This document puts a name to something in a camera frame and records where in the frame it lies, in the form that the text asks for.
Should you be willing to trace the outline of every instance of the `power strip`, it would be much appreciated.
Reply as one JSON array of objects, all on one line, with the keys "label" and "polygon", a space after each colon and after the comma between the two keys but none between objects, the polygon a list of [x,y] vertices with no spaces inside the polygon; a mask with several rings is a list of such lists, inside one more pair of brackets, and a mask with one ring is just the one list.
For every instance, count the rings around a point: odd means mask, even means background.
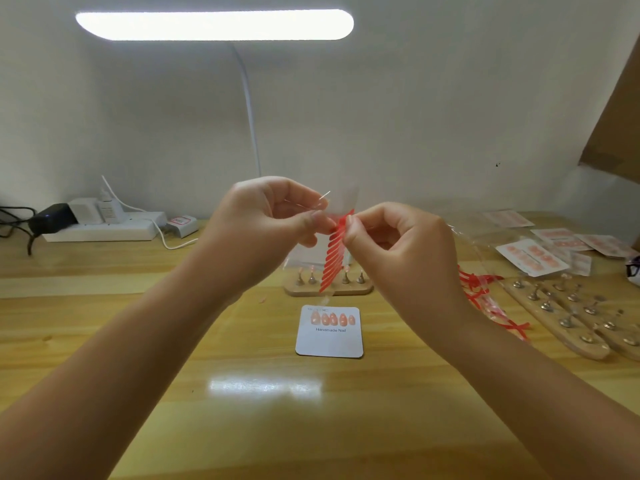
[{"label": "power strip", "polygon": [[166,225],[164,212],[128,212],[122,224],[74,224],[55,234],[43,234],[47,242],[151,241],[158,227]]}]

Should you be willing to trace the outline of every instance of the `hand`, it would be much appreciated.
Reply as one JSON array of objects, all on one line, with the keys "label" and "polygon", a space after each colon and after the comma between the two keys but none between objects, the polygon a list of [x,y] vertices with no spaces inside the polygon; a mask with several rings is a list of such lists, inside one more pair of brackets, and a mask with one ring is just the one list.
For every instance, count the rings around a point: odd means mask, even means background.
[{"label": "hand", "polygon": [[450,315],[467,302],[453,234],[440,217],[382,203],[348,220],[344,243],[412,328],[428,315]]},{"label": "hand", "polygon": [[296,244],[312,248],[335,222],[320,193],[284,177],[233,185],[189,255],[219,298],[233,299],[283,263]]}]

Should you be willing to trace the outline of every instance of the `left hand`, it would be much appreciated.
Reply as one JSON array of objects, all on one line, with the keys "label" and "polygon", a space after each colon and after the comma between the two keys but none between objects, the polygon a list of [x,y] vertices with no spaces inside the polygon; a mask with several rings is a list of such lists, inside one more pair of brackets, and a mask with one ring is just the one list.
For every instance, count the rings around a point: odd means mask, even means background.
[{"label": "left hand", "polygon": [[233,299],[283,263],[296,244],[312,248],[335,222],[320,193],[284,177],[233,185],[188,260],[211,293]]}]

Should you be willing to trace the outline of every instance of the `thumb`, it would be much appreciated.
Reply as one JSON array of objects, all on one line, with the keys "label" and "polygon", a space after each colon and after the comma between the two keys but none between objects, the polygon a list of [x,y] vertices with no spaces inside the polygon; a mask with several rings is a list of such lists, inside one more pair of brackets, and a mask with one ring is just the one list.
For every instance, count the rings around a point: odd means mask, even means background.
[{"label": "thumb", "polygon": [[355,216],[348,217],[347,231],[342,241],[366,272],[373,268],[374,264],[382,257],[381,254],[385,252],[373,241],[367,230],[364,229],[362,221]]},{"label": "thumb", "polygon": [[331,234],[332,230],[335,229],[335,222],[322,210],[302,212],[297,216],[283,219],[282,223],[289,229],[296,242],[304,241],[305,238],[318,232]]}]

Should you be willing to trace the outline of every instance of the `wooden desk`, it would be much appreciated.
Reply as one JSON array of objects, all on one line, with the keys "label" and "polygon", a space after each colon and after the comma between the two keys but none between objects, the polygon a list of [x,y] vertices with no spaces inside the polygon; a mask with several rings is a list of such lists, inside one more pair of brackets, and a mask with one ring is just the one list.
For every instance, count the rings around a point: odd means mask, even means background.
[{"label": "wooden desk", "polygon": [[[527,217],[541,228],[572,227],[551,214]],[[480,272],[472,250],[462,242],[458,250],[463,268]],[[167,251],[157,239],[38,240],[28,258],[20,233],[0,242],[0,408],[187,252]],[[496,266],[513,275],[510,266]],[[594,270],[588,286],[611,300],[607,306],[640,316],[640,289],[626,282],[621,263],[595,257]],[[535,347],[640,412],[640,364],[615,354],[605,363],[580,358],[508,295],[495,297],[516,322],[532,322]],[[457,371],[377,292],[331,302],[360,308],[361,360],[295,354],[307,302],[286,296],[277,275],[245,293],[197,347],[113,476],[545,478]]]}]

